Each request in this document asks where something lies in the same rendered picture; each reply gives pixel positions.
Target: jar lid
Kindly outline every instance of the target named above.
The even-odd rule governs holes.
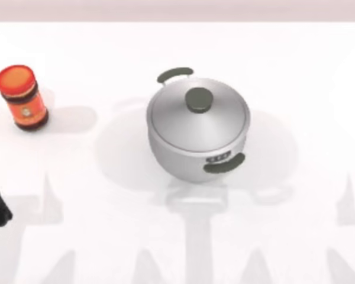
[[[24,65],[12,65],[0,72],[0,92],[7,96],[22,94],[35,82],[33,71]]]
[[[247,132],[250,111],[242,96],[212,79],[186,78],[163,87],[149,120],[167,143],[186,151],[219,150]]]

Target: orange label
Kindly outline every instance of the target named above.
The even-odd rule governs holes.
[[[40,122],[46,115],[46,107],[43,104],[39,92],[33,100],[22,105],[8,104],[14,120],[21,125],[33,125]]]

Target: red lid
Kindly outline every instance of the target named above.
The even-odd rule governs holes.
[[[24,65],[12,65],[0,72],[0,92],[19,95],[29,90],[36,82],[33,71]]]

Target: orange jar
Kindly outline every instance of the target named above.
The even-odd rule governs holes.
[[[33,131],[49,120],[33,71],[24,65],[13,65],[0,72],[0,93],[6,100],[15,124]]]

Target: pot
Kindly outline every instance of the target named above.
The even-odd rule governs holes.
[[[161,74],[163,84],[147,107],[151,150],[165,171],[193,183],[236,170],[250,126],[250,110],[234,89],[212,79],[192,78],[180,67]],[[187,78],[166,84],[180,75]]]

